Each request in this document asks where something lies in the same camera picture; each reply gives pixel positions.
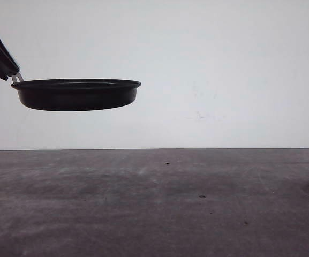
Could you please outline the black frying pan green handle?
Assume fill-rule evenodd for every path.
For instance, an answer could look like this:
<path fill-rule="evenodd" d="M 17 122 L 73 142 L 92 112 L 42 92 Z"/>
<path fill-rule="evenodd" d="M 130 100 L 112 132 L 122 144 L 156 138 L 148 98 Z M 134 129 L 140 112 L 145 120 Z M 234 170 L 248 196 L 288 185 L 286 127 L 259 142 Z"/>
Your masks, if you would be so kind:
<path fill-rule="evenodd" d="M 121 79 L 23 80 L 12 76 L 20 102 L 45 111 L 92 111 L 123 107 L 135 101 L 141 82 Z"/>

